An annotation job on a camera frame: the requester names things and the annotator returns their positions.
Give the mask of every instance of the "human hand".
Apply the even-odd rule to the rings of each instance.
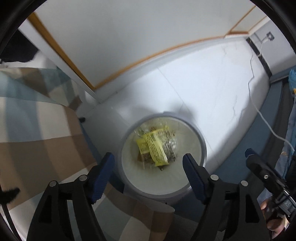
[[[262,210],[264,218],[265,218],[266,208],[269,201],[270,199],[265,199],[260,205],[260,209]],[[286,217],[281,219],[272,219],[268,221],[266,225],[267,225],[267,228],[272,231],[272,235],[271,235],[272,239],[281,233],[281,231],[285,227],[285,223],[286,223]]]

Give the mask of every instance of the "plaid bedding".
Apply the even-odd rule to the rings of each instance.
[[[4,190],[21,190],[8,207],[23,240],[48,183],[73,181],[96,164],[74,111],[75,85],[59,69],[0,71],[0,182]],[[93,206],[107,240],[163,240],[174,209],[145,204],[108,184]],[[69,215],[75,227],[71,202]],[[77,228],[73,233],[79,240]]]

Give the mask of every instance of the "clear plastic bag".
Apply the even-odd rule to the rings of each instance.
[[[165,121],[152,119],[136,130],[136,142],[139,147],[137,160],[150,167],[163,170],[164,166],[173,163],[177,155],[177,138],[174,130],[170,130]]]

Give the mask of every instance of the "blue fabric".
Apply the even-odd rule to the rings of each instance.
[[[292,146],[296,145],[296,99],[294,99],[293,108],[289,117],[288,128],[286,133],[286,140],[289,141]],[[293,150],[290,145],[284,142],[281,155],[276,163],[275,170],[285,178],[287,175],[288,168],[292,160]],[[262,193],[258,196],[257,201],[261,204],[265,199],[271,197],[272,194],[265,188]]]
[[[55,101],[31,89],[0,71],[0,97],[56,104]]]
[[[291,69],[289,73],[289,89],[292,93],[296,89],[296,68]]]
[[[41,73],[46,89],[48,92],[51,92],[57,86],[62,85],[70,80],[69,76],[67,76],[63,71],[59,68],[57,69],[39,69]]]
[[[8,142],[43,139],[36,103],[35,101],[6,98],[5,115]]]

